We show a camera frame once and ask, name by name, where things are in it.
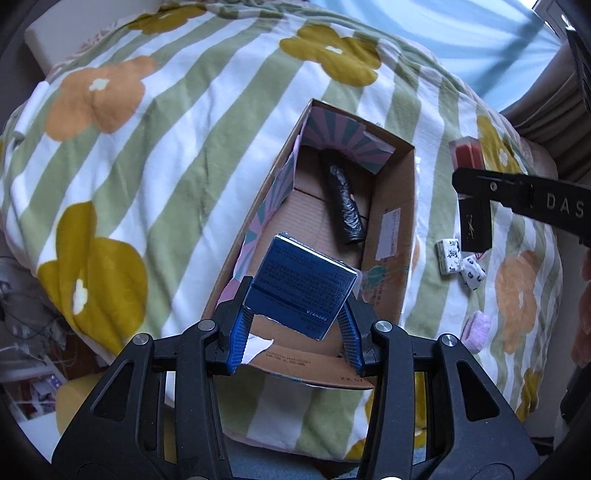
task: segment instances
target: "blue box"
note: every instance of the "blue box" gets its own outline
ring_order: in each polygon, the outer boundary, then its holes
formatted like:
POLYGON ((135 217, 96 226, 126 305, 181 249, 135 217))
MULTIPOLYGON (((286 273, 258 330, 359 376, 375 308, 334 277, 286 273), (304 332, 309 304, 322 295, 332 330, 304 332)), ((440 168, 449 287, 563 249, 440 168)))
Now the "blue box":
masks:
POLYGON ((284 233, 276 235, 245 306, 322 340, 353 289, 357 272, 284 233))

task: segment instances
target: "bed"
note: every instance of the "bed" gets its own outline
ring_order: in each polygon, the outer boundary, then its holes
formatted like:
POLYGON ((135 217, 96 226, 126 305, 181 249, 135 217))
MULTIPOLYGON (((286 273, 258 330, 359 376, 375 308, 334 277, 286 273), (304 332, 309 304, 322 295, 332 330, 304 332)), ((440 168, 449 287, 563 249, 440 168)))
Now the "bed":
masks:
MULTIPOLYGON (((459 236, 450 141, 479 138, 491 170, 552 176, 555 166, 429 51, 306 4, 243 0, 168 4, 59 67, 30 119, 18 108, 0 137, 2 228, 105 359, 136 332, 176 335, 201 318, 274 158, 318 98, 383 125, 420 158, 401 326, 459 337, 470 314, 485 312, 491 331, 477 359, 520 418, 535 409, 562 289, 554 232, 493 205, 493 248, 479 261, 488 276, 472 294, 440 276, 434 243, 459 236)), ((173 399, 172 375, 168 383, 173 399)), ((217 391, 235 440, 361 456, 371 390, 244 367, 217 391)))

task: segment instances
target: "wrapped object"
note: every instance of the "wrapped object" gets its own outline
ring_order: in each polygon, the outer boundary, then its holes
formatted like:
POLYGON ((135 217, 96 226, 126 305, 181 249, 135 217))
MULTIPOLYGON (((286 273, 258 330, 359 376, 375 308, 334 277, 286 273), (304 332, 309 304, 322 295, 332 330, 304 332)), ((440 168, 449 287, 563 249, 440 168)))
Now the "wrapped object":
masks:
POLYGON ((437 242, 437 258, 441 275, 449 275, 462 269, 460 242, 455 238, 444 238, 437 242))
POLYGON ((363 242, 365 228, 353 198, 349 179, 345 174, 345 169, 341 166, 343 159, 345 159, 344 155, 338 150, 321 150, 319 158, 333 213, 341 225, 345 244, 363 242))
POLYGON ((486 272, 476 261, 476 255, 462 260, 462 278, 470 290, 476 290, 486 278, 486 272))

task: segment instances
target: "white paper scrap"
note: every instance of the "white paper scrap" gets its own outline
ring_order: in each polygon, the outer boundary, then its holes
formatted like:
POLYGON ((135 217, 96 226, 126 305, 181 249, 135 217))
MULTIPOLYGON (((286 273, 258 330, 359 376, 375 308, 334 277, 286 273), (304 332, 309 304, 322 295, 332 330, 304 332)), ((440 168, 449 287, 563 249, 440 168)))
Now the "white paper scrap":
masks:
POLYGON ((246 341, 242 363, 248 365, 259 353, 267 350, 271 345, 273 345, 273 340, 265 340, 250 333, 246 341))

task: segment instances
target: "cardboard box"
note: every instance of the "cardboard box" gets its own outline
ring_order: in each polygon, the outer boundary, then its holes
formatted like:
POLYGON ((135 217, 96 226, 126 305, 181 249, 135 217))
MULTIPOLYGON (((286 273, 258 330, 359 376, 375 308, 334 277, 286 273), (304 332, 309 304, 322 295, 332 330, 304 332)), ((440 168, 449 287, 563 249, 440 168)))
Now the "cardboard box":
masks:
MULTIPOLYGON (((381 319, 398 323, 414 242, 414 147, 386 130, 318 100, 312 100, 279 153, 242 226, 204 318, 231 299, 244 275, 254 275, 277 233, 363 272, 362 294, 381 319), (335 148, 355 160, 346 165, 359 212, 366 220, 363 244, 343 245, 333 227, 316 148, 335 148)), ((316 341, 272 320, 255 316, 251 333, 273 345, 250 365, 312 385, 373 388, 342 358, 334 323, 316 341)))

